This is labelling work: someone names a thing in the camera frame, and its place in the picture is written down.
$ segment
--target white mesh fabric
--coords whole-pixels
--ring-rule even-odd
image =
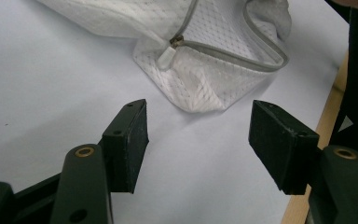
[[[38,0],[96,35],[172,38],[191,0]]]
[[[160,70],[156,61],[182,26],[190,0],[39,0],[97,35],[139,37],[134,60],[168,99],[188,112],[228,108],[254,88],[267,72],[222,61],[189,47],[178,47],[171,68]],[[185,40],[275,64],[249,35],[243,17],[247,0],[199,0],[183,32]],[[290,15],[286,0],[249,1],[248,10],[262,34],[273,42],[288,36]]]

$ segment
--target screw hole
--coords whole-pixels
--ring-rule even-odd
[[[336,148],[334,150],[334,153],[336,153],[336,155],[338,155],[339,157],[342,157],[347,160],[356,160],[357,158],[356,154],[347,149]]]
[[[78,223],[81,222],[84,218],[87,216],[87,210],[80,209],[72,213],[72,215],[69,217],[69,221],[72,223]]]
[[[94,153],[94,148],[92,147],[82,147],[80,149],[78,149],[75,152],[75,155],[77,157],[88,157],[90,156],[92,153]]]

